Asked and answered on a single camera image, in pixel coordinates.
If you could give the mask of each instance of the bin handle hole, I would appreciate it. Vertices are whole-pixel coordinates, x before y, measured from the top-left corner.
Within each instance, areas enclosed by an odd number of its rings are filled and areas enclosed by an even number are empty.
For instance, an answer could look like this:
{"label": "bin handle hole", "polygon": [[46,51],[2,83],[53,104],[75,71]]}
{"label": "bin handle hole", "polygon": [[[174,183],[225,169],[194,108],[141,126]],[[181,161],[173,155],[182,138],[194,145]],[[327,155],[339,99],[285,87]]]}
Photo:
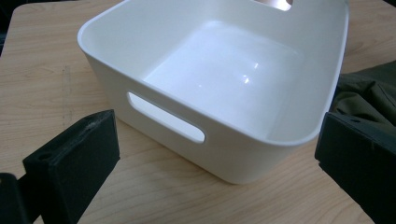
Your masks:
{"label": "bin handle hole", "polygon": [[190,139],[192,142],[202,144],[205,141],[205,134],[185,120],[179,119],[131,92],[128,92],[128,99],[134,109],[162,126]]}

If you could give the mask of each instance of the wooden table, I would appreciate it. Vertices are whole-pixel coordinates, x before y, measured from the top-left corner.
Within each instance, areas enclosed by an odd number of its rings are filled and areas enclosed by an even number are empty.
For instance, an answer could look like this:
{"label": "wooden table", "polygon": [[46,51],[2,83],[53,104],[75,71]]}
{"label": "wooden table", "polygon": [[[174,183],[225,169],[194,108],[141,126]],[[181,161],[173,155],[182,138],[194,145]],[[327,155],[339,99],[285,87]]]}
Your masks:
{"label": "wooden table", "polygon": [[[0,171],[80,118],[109,108],[76,35],[120,0],[16,9],[0,58]],[[343,72],[396,60],[396,8],[350,0]],[[314,159],[316,140],[261,180],[225,183],[117,121],[121,160],[80,223],[372,223]]]}

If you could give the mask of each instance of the table surface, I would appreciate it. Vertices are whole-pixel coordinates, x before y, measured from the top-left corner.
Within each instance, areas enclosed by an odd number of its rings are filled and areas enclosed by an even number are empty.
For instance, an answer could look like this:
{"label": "table surface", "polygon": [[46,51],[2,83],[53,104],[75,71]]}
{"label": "table surface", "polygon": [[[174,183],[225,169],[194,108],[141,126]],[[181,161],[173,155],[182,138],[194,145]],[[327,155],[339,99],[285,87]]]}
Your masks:
{"label": "table surface", "polygon": [[[0,58],[0,171],[77,120],[109,109],[76,40],[79,27],[120,0],[24,5]],[[396,8],[350,0],[342,71],[396,59]],[[117,120],[120,156],[79,223],[373,223],[314,159],[317,140],[270,173],[231,185]]]}

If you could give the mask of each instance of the dark green fabric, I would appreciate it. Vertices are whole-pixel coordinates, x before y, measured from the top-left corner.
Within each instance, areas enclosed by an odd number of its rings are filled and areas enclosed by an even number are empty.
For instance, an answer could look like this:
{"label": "dark green fabric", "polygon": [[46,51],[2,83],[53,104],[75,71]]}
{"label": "dark green fabric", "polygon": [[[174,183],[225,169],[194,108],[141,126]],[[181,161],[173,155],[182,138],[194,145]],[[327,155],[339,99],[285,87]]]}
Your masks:
{"label": "dark green fabric", "polygon": [[396,126],[396,61],[341,75],[332,111]]}

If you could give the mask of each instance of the white plastic bin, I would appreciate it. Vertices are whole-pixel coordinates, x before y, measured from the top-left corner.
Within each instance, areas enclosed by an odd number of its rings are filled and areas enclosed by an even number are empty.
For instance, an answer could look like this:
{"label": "white plastic bin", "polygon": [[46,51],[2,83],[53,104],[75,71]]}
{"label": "white plastic bin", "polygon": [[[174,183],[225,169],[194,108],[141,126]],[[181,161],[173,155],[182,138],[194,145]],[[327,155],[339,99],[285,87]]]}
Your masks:
{"label": "white plastic bin", "polygon": [[118,118],[243,184],[318,134],[347,22],[346,0],[130,0],[78,43]]}

